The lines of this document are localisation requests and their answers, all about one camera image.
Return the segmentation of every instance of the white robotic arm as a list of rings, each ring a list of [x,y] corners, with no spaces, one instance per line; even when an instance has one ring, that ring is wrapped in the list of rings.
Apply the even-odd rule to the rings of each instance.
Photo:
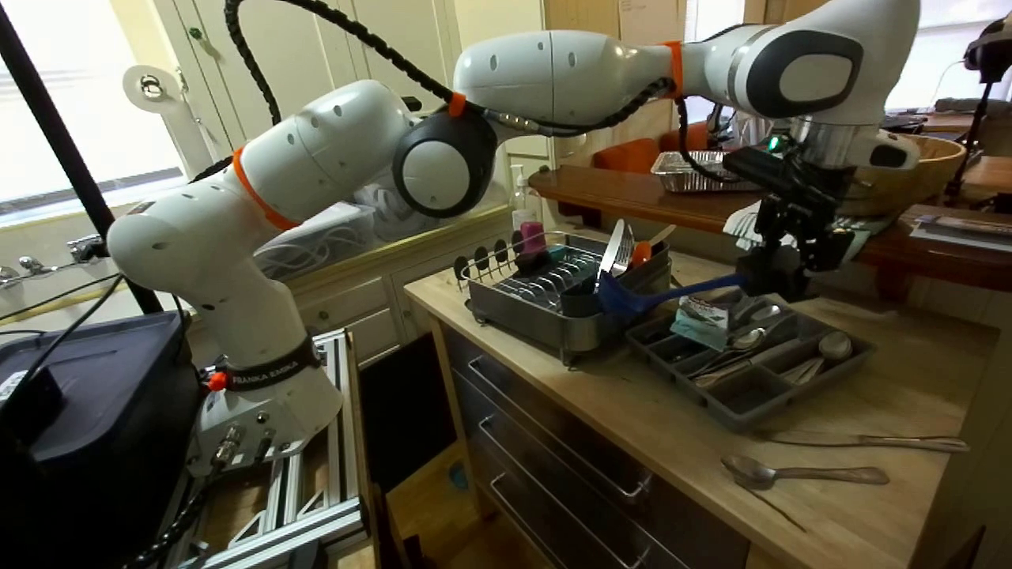
[[[787,24],[743,24],[700,43],[632,51],[589,30],[514,36],[466,51],[458,99],[420,125],[383,84],[355,81],[254,138],[228,172],[122,215],[109,234],[119,269],[187,296],[224,354],[228,377],[216,377],[190,469],[254,465],[307,442],[335,413],[338,395],[314,362],[294,300],[255,271],[254,251],[350,200],[375,172],[391,167],[414,207],[458,215],[480,200],[492,147],[516,125],[593,130],[660,78],[675,95],[763,116],[814,116],[787,172],[770,155],[728,164],[772,185],[772,237],[822,237],[855,164],[900,167],[914,157],[877,135],[914,28],[914,0],[828,0]]]
[[[196,423],[196,474],[286,451],[338,412],[289,286],[270,280],[254,254],[350,200],[408,130],[398,99],[379,81],[355,81],[235,153],[228,172],[115,220],[109,247],[122,276],[187,296],[224,354]]]

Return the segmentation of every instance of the drawer handle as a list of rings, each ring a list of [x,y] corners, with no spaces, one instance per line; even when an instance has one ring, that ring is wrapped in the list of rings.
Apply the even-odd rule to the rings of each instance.
[[[524,478],[531,478],[531,470],[492,437],[489,423],[492,423],[492,413],[488,413],[484,419],[478,419],[478,430],[480,430]],[[631,563],[625,563],[619,552],[614,552],[614,549],[607,546],[607,540],[600,540],[574,509],[566,509],[566,502],[560,502],[538,478],[531,478],[531,480],[541,488],[541,493],[549,497],[549,502],[558,502],[558,505],[562,509],[566,517],[574,517],[574,525],[579,525],[593,540],[597,540],[600,549],[607,549],[607,555],[612,555],[614,563],[619,563],[623,569],[639,569],[639,565],[647,560],[651,546],[646,546],[646,549],[632,560],[632,565],[631,565]]]
[[[492,480],[488,480],[488,489],[502,502],[502,509],[528,532],[531,540],[538,540],[538,546],[554,560],[554,565],[566,565],[562,555],[558,549],[549,549],[549,545],[531,529],[531,520],[507,499],[507,493],[501,489],[501,482],[510,474],[496,474]]]
[[[492,390],[501,399],[507,399],[507,392],[496,390],[496,383],[478,370],[480,358],[468,360],[468,370],[488,385]],[[651,470],[646,470],[632,488],[623,488],[616,480],[612,480],[596,462],[589,462],[585,454],[579,454],[574,447],[566,447],[560,437],[554,437],[549,430],[543,430],[558,447],[562,447],[581,469],[589,469],[604,488],[612,488],[625,505],[632,505],[655,480]]]

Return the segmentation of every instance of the spoon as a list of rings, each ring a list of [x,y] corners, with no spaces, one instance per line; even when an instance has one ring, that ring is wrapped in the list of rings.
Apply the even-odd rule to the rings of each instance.
[[[852,482],[888,482],[884,469],[772,469],[750,454],[721,459],[730,478],[750,489],[770,489],[780,478],[852,480]]]
[[[855,351],[852,336],[828,333],[828,336],[819,337],[819,354],[802,360],[802,362],[798,362],[798,368],[792,368],[792,370],[784,370],[784,380],[792,385],[807,385],[810,380],[817,380],[822,372],[826,362],[847,360],[852,351]]]

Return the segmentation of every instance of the wire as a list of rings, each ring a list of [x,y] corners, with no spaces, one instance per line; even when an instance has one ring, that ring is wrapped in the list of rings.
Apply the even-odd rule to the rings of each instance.
[[[32,383],[32,377],[41,370],[41,362],[83,326],[92,318],[92,314],[101,309],[101,302],[119,286],[122,276],[118,276],[115,283],[103,286],[103,294],[83,314],[76,317],[24,370],[24,380]]]
[[[719,182],[730,182],[735,177],[721,177],[715,172],[710,172],[704,164],[700,164],[689,153],[689,106],[686,106],[686,99],[675,99],[675,106],[677,106],[677,153],[684,155],[684,162],[700,175],[700,177],[710,177],[710,180],[719,180]]]
[[[242,2],[245,0],[228,0],[224,2],[224,24],[228,24],[228,36],[242,54],[242,59],[246,63],[270,114],[272,114],[272,123],[283,120],[283,109],[280,109],[280,99],[272,93],[272,84],[265,81],[246,39],[245,39],[245,28],[242,28]],[[338,28],[346,28],[348,36],[355,36],[361,43],[373,46],[383,59],[388,59],[397,69],[403,69],[410,81],[418,81],[420,88],[427,88],[431,95],[437,95],[442,105],[451,99],[451,88],[442,84],[440,78],[427,77],[423,69],[418,69],[408,57],[403,57],[397,46],[388,46],[379,36],[373,36],[365,23],[355,23],[348,20],[343,10],[335,7],[325,7],[323,0],[286,0],[291,7],[302,7]],[[637,99],[631,99],[619,109],[614,109],[612,116],[597,120],[597,123],[585,123],[585,125],[576,125],[576,123],[554,123],[554,120],[528,120],[528,116],[510,116],[510,114],[496,114],[496,109],[488,109],[480,105],[468,105],[471,109],[478,114],[488,114],[489,120],[496,123],[510,123],[510,125],[521,125],[521,130],[535,130],[535,132],[543,132],[543,135],[581,135],[589,130],[607,130],[607,125],[616,125],[623,123],[625,116],[632,116],[647,99],[660,95],[660,93],[670,93],[675,81],[670,78],[655,78],[647,81]]]
[[[76,283],[76,286],[67,286],[67,290],[49,296],[49,300],[19,308],[19,309],[13,309],[13,314],[2,314],[0,323],[2,323],[2,318],[16,318],[16,317],[21,317],[21,314],[36,314],[36,309],[41,309],[41,308],[49,308],[49,302],[53,302],[53,300],[59,300],[59,296],[71,296],[71,294],[76,294],[76,290],[95,286],[95,283],[111,280],[111,278],[119,278],[119,271],[103,276],[103,278],[95,278],[95,280],[86,280],[86,283]]]
[[[200,482],[196,493],[190,493],[190,499],[182,505],[182,513],[164,525],[164,532],[145,549],[133,552],[122,569],[164,563],[167,549],[184,537],[200,509],[208,502],[208,489],[216,488],[216,480],[218,478]]]
[[[231,155],[218,157],[216,164],[204,167],[190,182],[200,182],[231,164]]]
[[[541,132],[541,135],[581,135],[589,130],[607,130],[607,125],[616,125],[623,123],[625,116],[632,116],[646,102],[651,102],[655,95],[665,95],[670,93],[675,81],[667,77],[659,77],[655,81],[647,81],[637,99],[631,99],[619,109],[607,114],[604,120],[597,123],[554,123],[554,120],[528,120],[528,116],[510,116],[510,114],[496,114],[489,109],[489,116],[496,123],[507,123],[507,125],[519,125],[519,130],[531,130],[531,132]]]
[[[251,77],[254,77],[254,81],[255,81],[255,88],[261,88],[270,114],[272,114],[272,123],[283,123],[280,99],[276,99],[272,84],[265,81],[265,77],[264,77],[251,43],[246,43],[246,39],[245,39],[242,2],[245,0],[228,0],[224,2],[228,36],[231,36],[235,46],[242,51],[242,59],[246,63],[246,69],[251,69]],[[348,20],[343,10],[331,10],[331,7],[325,7],[321,0],[286,0],[286,2],[302,7],[302,10],[307,10],[307,12],[321,15],[321,20],[346,28],[348,36],[355,36],[361,43],[373,46],[383,59],[388,59],[397,69],[403,69],[410,81],[418,81],[420,88],[427,88],[440,102],[451,99],[451,93],[442,81],[437,81],[432,77],[418,69],[408,57],[403,57],[397,46],[388,46],[365,23]]]
[[[970,120],[970,132],[969,132],[969,147],[961,153],[961,162],[946,185],[946,200],[949,203],[957,203],[961,197],[961,175],[969,172],[970,157],[976,157],[976,143],[981,143],[981,123],[985,123],[985,114],[987,114],[987,102],[990,102],[990,88],[994,81],[985,81],[985,95],[976,99],[976,106],[975,106],[975,120]]]

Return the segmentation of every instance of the metal tray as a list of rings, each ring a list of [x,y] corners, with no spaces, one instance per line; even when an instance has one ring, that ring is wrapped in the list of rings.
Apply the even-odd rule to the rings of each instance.
[[[600,309],[596,294],[597,261],[600,251],[596,251],[596,243],[558,247],[549,261],[535,271],[468,280],[468,309],[476,318],[554,351],[562,362],[576,362],[576,358],[623,337],[623,333],[639,323]],[[566,278],[548,278],[560,265],[581,269],[566,271]],[[670,283],[667,251],[660,247],[651,261],[619,276],[619,280],[632,290],[665,290]]]
[[[735,302],[747,302],[747,296],[730,294],[724,302],[735,309]],[[711,351],[675,336],[675,314],[631,328],[625,343],[730,430],[750,430],[810,392],[852,377],[872,351],[871,340],[847,336],[852,354],[842,360],[822,360],[822,368],[800,383],[798,368],[819,358],[819,337],[839,328],[794,314],[779,300],[758,300],[758,309],[763,308],[774,308],[784,323],[774,326],[763,343],[743,354]]]

